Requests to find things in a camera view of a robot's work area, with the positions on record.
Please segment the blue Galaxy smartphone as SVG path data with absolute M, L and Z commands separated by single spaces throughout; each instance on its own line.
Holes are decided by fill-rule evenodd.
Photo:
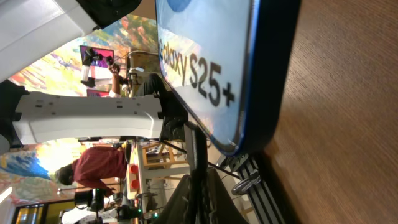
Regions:
M 162 76 L 224 155 L 272 139 L 300 0 L 156 0 Z

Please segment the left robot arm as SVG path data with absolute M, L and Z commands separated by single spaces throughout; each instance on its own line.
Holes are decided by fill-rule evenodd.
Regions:
M 27 91 L 13 74 L 77 37 L 133 12 L 139 1 L 1 2 L 1 152 L 61 138 L 184 138 L 188 114 L 166 91 L 131 98 Z

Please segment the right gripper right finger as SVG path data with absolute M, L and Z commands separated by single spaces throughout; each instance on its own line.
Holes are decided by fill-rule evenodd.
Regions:
M 247 224 L 229 196 L 216 169 L 209 167 L 203 181 L 203 209 L 206 223 Z

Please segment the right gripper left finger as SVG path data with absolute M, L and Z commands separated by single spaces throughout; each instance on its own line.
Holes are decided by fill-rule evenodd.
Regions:
M 184 175 L 154 224 L 189 224 L 192 222 L 190 187 L 191 177 Z

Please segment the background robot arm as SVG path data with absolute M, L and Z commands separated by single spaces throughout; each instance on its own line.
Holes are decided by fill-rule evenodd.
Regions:
M 80 46 L 82 59 L 80 83 L 88 88 L 111 85 L 109 97 L 121 97 L 121 87 L 128 79 L 120 76 L 121 67 L 114 61 L 114 51 L 97 47 Z M 96 77 L 95 72 L 108 70 L 110 77 Z

